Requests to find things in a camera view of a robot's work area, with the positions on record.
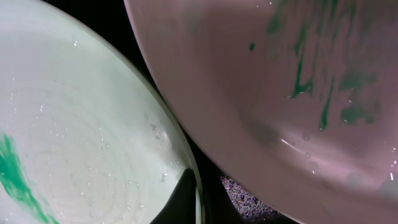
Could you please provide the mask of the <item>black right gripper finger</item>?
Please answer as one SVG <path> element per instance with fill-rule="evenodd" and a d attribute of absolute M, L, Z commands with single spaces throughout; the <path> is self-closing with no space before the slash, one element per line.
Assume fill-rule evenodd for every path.
<path fill-rule="evenodd" d="M 150 224 L 195 224 L 196 187 L 193 170 L 185 169 L 164 208 Z"/>

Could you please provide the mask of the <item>mint green plate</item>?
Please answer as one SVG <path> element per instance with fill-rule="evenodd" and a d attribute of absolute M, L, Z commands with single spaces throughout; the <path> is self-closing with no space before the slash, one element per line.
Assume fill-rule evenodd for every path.
<path fill-rule="evenodd" d="M 192 150 L 144 76 L 43 1 L 1 2 L 1 222 L 150 223 Z"/>

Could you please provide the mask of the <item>white pink plate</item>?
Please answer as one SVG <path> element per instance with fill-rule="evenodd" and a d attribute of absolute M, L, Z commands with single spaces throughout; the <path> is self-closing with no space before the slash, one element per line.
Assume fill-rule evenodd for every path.
<path fill-rule="evenodd" d="M 397 222 L 397 0 L 130 0 L 197 146 L 300 223 Z"/>

